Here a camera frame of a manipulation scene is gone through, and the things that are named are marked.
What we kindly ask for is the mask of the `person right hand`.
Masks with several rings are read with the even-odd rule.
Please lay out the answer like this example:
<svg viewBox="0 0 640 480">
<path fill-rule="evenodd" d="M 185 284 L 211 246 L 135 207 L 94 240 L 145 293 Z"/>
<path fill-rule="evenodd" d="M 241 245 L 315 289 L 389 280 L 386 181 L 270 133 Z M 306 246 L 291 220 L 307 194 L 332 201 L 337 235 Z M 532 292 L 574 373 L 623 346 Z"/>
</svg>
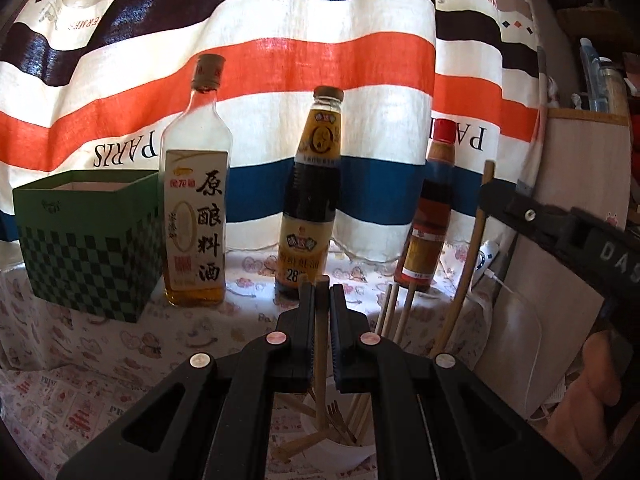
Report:
<svg viewBox="0 0 640 480">
<path fill-rule="evenodd" d="M 552 413 L 544 437 L 585 479 L 594 479 L 626 440 L 639 409 L 632 408 L 613 432 L 606 430 L 604 410 L 616 405 L 622 394 L 609 332 L 590 335 L 582 347 L 582 359 L 582 374 Z"/>
</svg>

